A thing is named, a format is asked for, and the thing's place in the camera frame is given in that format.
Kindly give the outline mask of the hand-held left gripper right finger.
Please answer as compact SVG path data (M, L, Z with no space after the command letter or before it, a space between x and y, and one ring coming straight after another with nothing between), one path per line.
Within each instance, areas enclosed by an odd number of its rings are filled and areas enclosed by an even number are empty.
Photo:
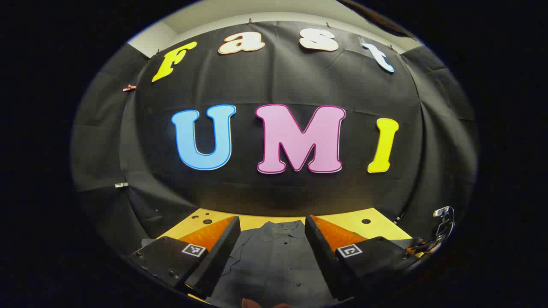
M391 240L364 238L315 215L306 217L305 235L331 296L340 301L385 296L419 262Z

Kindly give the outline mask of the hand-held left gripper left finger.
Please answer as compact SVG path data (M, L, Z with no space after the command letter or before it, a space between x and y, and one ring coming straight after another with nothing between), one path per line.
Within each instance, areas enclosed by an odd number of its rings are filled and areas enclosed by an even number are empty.
M163 284L205 299L213 294L240 233L239 217L230 216L179 239L162 236L128 259Z

